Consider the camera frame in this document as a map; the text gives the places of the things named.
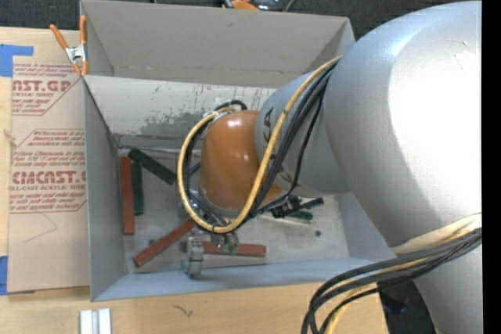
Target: cable bundle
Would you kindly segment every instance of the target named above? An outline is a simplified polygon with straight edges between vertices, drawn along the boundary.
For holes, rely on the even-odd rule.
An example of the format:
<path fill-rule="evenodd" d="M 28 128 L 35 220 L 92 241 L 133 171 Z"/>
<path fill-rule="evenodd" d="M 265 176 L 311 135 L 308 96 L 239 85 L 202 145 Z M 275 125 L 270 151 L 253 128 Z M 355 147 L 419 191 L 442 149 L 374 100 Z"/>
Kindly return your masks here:
<path fill-rule="evenodd" d="M 313 73 L 311 73 L 296 90 L 296 92 L 291 96 L 289 102 L 284 107 L 283 112 L 280 114 L 279 119 L 276 121 L 276 125 L 273 129 L 268 146 L 265 150 L 265 154 L 262 157 L 261 165 L 258 170 L 258 176 L 256 177 L 250 195 L 248 196 L 243 209 L 240 211 L 240 214 L 236 217 L 235 220 L 231 221 L 230 223 L 227 223 L 225 219 L 219 216 L 214 210 L 214 207 L 212 207 L 209 203 L 204 202 L 202 199 L 198 199 L 194 196 L 194 194 L 192 194 L 189 187 L 189 178 L 192 173 L 199 167 L 198 165 L 191 166 L 191 153 L 193 151 L 193 148 L 195 147 L 196 142 L 201 138 L 202 134 L 208 129 L 209 124 L 215 118 L 221 116 L 222 113 L 233 111 L 232 103 L 219 106 L 216 110 L 209 113 L 201 121 L 199 121 L 191 130 L 191 132 L 188 133 L 182 145 L 181 152 L 179 153 L 177 171 L 178 186 L 183 206 L 199 227 L 216 234 L 229 234 L 230 232 L 238 229 L 239 226 L 244 224 L 252 217 L 255 217 L 257 214 L 262 213 L 269 207 L 273 207 L 276 204 L 287 199 L 287 195 L 292 192 L 294 186 L 297 183 L 299 172 L 301 170 L 302 154 L 305 151 L 316 118 L 319 115 L 322 105 L 323 93 L 327 85 L 327 79 L 339 59 L 340 57 L 332 59 L 329 62 L 323 64 Z M 293 185 L 286 195 L 281 196 L 277 200 L 271 202 L 265 208 L 259 209 L 264 198 L 266 197 L 266 194 L 271 188 L 276 175 L 279 172 L 279 168 L 283 162 L 285 155 L 287 154 L 288 149 L 290 148 L 290 144 L 295 138 L 297 129 L 301 126 L 308 112 L 317 102 L 317 109 L 314 112 L 306 136 L 303 139 L 300 157 L 297 161 Z M 289 118 L 289 114 L 296 106 L 296 104 L 297 108 L 291 118 L 291 123 L 283 135 L 283 140 L 280 143 L 279 149 L 276 153 L 274 153 L 274 148 L 278 141 L 282 126 L 285 124 L 286 119 Z M 273 162 L 268 170 L 268 164 L 272 158 Z M 205 217 L 201 217 L 195 211 L 195 204 L 206 214 L 207 219 Z"/>
<path fill-rule="evenodd" d="M 477 228 L 433 248 L 356 268 L 330 279 L 320 286 L 312 297 L 301 326 L 301 334 L 308 334 L 308 329 L 311 329 L 312 334 L 332 333 L 350 302 L 419 278 L 470 252 L 481 242 L 482 229 Z M 330 312 L 319 329 L 315 320 L 316 311 L 328 300 L 342 293 L 348 293 L 348 296 Z"/>

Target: white bracket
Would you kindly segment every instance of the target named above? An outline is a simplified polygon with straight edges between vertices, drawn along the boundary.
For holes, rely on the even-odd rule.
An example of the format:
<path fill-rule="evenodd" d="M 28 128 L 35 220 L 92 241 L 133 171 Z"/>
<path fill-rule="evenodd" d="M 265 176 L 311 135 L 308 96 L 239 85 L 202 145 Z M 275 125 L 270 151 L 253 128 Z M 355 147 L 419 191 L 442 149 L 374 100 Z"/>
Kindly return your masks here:
<path fill-rule="evenodd" d="M 80 334 L 111 334 L 111 309 L 81 311 L 78 323 Z"/>

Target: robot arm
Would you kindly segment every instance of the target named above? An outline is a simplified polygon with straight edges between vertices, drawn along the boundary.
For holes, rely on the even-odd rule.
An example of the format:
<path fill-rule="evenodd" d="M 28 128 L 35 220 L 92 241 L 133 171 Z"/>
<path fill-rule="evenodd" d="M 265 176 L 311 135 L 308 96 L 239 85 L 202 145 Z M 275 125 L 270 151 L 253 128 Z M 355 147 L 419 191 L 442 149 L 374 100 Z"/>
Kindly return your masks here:
<path fill-rule="evenodd" d="M 219 220 L 203 228 L 231 232 L 284 193 L 348 191 L 397 253 L 478 225 L 480 69 L 481 3 L 436 6 L 378 27 L 341 60 L 278 89 L 251 117 L 206 117 L 199 128 L 218 120 L 204 139 L 201 195 Z M 186 140 L 187 153 L 198 134 Z M 210 160 L 218 162 L 204 171 Z M 178 176 L 184 191 L 182 160 Z M 483 332 L 481 247 L 416 286 L 437 332 Z"/>

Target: blue tape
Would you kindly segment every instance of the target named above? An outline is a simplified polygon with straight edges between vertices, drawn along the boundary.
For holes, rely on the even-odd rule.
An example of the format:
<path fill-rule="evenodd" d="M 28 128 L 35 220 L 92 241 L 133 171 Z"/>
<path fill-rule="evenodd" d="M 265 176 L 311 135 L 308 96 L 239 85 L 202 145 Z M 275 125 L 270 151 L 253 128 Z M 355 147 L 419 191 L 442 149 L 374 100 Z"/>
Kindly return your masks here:
<path fill-rule="evenodd" d="M 0 77 L 11 77 L 13 75 L 14 56 L 32 56 L 33 51 L 33 46 L 0 44 Z"/>
<path fill-rule="evenodd" d="M 7 295 L 7 256 L 0 257 L 0 296 Z"/>

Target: clothespin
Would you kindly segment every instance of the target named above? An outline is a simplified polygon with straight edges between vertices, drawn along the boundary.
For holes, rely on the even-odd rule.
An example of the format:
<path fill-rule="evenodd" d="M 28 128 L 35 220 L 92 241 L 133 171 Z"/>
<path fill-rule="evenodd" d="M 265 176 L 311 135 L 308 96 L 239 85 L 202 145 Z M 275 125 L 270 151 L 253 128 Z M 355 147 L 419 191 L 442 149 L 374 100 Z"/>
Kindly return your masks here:
<path fill-rule="evenodd" d="M 80 16 L 80 45 L 70 48 L 64 39 L 63 35 L 59 32 L 54 24 L 50 25 L 50 30 L 56 36 L 56 40 L 61 45 L 61 48 L 68 55 L 68 59 L 71 61 L 76 73 L 81 76 L 82 74 L 88 73 L 88 60 L 87 60 L 87 17 Z M 77 65 L 76 60 L 82 59 L 81 68 Z"/>

